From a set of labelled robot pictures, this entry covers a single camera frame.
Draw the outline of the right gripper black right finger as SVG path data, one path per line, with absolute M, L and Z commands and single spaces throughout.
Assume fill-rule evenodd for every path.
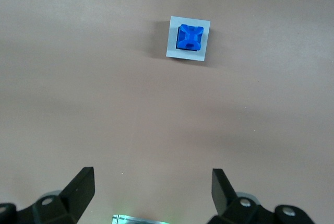
M 296 206 L 278 205 L 271 212 L 251 197 L 238 195 L 222 169 L 212 170 L 211 196 L 217 215 L 209 223 L 314 223 Z

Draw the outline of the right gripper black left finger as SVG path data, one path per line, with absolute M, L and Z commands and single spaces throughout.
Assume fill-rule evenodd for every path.
M 94 194 L 94 168 L 84 167 L 63 190 L 46 193 L 25 209 L 1 203 L 1 223 L 77 223 Z

